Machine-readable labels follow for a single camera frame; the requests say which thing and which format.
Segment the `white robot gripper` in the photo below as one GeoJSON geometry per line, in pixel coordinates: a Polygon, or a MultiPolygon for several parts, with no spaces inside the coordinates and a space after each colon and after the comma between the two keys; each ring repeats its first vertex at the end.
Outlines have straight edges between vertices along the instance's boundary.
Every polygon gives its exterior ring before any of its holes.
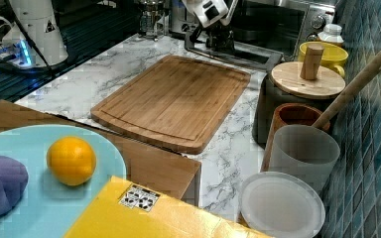
{"type": "Polygon", "coordinates": [[[207,33],[205,45],[216,52],[233,54],[234,33],[231,22],[239,0],[182,0],[187,10],[196,16],[207,33]]]}

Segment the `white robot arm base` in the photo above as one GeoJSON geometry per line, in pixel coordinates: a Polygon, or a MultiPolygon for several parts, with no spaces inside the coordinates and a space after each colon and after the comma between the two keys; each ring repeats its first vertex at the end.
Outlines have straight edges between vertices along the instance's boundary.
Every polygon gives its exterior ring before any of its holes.
{"type": "Polygon", "coordinates": [[[3,37],[5,47],[14,47],[11,64],[21,68],[53,66],[68,53],[58,28],[52,0],[8,0],[15,14],[11,30],[3,37]]]}

